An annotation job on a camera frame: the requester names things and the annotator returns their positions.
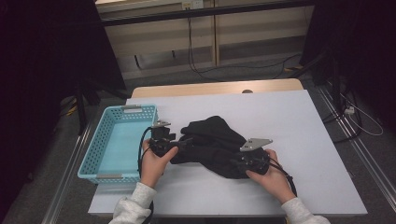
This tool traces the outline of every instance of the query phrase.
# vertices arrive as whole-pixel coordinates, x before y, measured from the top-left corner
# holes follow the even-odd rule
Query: black fabric
[[[207,169],[226,178],[248,178],[241,172],[234,161],[241,161],[240,147],[246,139],[232,130],[227,122],[219,116],[194,121],[181,129],[185,134],[180,141],[192,138],[192,147],[178,153],[171,162],[200,162]]]

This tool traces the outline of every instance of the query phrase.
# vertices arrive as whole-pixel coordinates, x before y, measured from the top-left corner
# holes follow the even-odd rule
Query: hand
[[[160,177],[163,175],[166,164],[174,158],[178,152],[177,147],[172,147],[165,155],[158,157],[149,148],[149,140],[143,142],[143,149],[146,150],[142,158],[142,176],[140,178],[140,183],[155,188]]]
[[[266,149],[265,151],[269,153],[270,158],[277,161],[276,153],[273,150]],[[247,170],[247,175],[274,195],[281,204],[296,197],[291,191],[285,175],[273,166],[270,166],[265,175],[259,175],[249,170]]]

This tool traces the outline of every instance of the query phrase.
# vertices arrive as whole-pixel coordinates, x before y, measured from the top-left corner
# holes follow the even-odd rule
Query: blue plastic basket
[[[138,182],[140,139],[157,120],[155,105],[106,108],[79,167],[78,177],[94,184]]]

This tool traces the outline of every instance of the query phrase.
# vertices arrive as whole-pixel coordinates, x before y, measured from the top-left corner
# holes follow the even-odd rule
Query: white sleeve
[[[149,216],[149,205],[157,191],[142,183],[136,184],[136,189],[131,196],[119,200],[114,209],[113,220],[109,224],[139,224]]]
[[[282,204],[282,209],[285,210],[292,224],[330,224],[327,218],[312,215],[299,198],[293,198]]]

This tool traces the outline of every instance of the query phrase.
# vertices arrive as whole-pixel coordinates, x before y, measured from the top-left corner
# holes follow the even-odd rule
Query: white tabletop
[[[129,99],[127,105],[155,104],[172,133],[191,121],[220,116],[248,138],[270,138],[283,168],[294,177],[298,196],[314,214],[367,214],[347,170],[307,91]],[[279,202],[249,179],[216,175],[199,163],[168,164],[156,190],[156,217],[273,217]],[[99,185],[90,214],[113,213],[131,185]]]

